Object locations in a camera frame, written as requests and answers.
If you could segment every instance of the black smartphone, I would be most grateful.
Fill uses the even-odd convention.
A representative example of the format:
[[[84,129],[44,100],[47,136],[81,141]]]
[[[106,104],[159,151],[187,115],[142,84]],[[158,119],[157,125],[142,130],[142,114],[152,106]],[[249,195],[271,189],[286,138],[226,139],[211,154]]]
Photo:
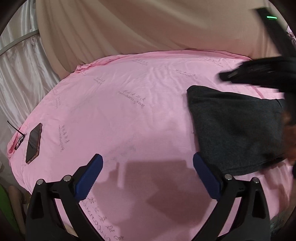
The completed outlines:
[[[40,147],[42,124],[39,123],[31,132],[28,141],[26,163],[30,164],[38,155]]]

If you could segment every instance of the gray fabric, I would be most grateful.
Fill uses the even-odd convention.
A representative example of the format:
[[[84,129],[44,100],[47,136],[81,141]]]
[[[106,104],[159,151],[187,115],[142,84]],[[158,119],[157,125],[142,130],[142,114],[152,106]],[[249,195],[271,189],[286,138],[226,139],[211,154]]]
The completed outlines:
[[[187,98],[205,162],[223,173],[244,175],[283,160],[284,100],[195,85],[187,90]]]

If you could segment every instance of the green object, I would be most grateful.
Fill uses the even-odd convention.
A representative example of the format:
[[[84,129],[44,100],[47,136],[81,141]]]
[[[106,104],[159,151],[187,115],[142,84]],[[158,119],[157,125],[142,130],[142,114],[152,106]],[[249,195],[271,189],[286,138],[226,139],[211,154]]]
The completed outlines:
[[[266,16],[269,19],[277,19],[277,17],[273,17],[273,16]]]
[[[3,212],[4,216],[13,227],[16,232],[20,232],[19,227],[17,225],[17,221],[13,214],[13,210],[11,208],[9,197],[4,190],[4,188],[0,185],[0,209]]]

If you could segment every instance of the eyeglasses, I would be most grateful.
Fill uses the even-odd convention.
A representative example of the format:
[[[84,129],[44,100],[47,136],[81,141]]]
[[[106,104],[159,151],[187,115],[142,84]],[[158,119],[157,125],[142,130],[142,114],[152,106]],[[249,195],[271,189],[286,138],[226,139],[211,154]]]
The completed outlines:
[[[16,129],[12,124],[10,124],[18,133],[20,133],[22,136],[21,137],[19,137],[19,139],[18,139],[18,141],[17,141],[17,144],[15,145],[15,150],[17,150],[19,147],[20,147],[20,144],[23,142],[23,140],[25,139],[25,136],[26,136],[26,134],[23,134],[23,133],[21,133],[18,129]]]

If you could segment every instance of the silver screw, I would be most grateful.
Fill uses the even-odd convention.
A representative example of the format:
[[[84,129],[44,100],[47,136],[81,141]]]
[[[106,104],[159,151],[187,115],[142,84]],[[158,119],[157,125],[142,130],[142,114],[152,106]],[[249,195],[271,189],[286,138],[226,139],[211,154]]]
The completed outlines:
[[[70,181],[71,180],[71,176],[70,175],[66,175],[66,176],[64,176],[63,177],[63,180],[65,181],[65,182],[68,182],[68,181]]]
[[[225,179],[230,181],[232,179],[232,176],[230,174],[225,174]]]
[[[43,179],[39,179],[36,183],[37,185],[41,185],[43,183]]]
[[[259,183],[260,182],[260,180],[258,178],[256,178],[256,177],[252,178],[252,180],[253,180],[254,183]]]

